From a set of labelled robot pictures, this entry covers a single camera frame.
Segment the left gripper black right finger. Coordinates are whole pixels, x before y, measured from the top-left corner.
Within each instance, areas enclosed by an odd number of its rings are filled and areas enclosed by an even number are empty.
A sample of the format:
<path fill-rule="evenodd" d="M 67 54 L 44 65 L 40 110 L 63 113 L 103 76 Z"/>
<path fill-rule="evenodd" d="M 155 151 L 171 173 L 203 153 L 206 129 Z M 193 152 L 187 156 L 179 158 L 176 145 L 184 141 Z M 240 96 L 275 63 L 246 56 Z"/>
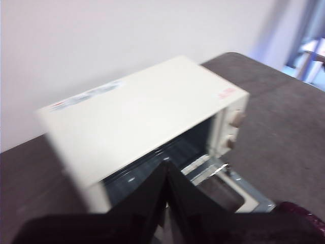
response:
<path fill-rule="evenodd" d="M 197 189 L 169 163 L 169 206 L 186 243 L 324 243 L 305 218 L 293 213 L 234 213 Z"/>

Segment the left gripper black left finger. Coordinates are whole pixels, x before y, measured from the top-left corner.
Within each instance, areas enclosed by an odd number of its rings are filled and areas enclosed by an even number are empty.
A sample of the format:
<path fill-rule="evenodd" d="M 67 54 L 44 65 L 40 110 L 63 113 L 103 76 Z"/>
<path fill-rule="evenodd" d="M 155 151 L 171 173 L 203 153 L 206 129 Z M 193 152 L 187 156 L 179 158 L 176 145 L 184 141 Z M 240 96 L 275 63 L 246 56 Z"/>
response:
<path fill-rule="evenodd" d="M 13 243 L 150 243 L 166 205 L 166 176 L 162 162 L 108 212 L 32 219 Z"/>

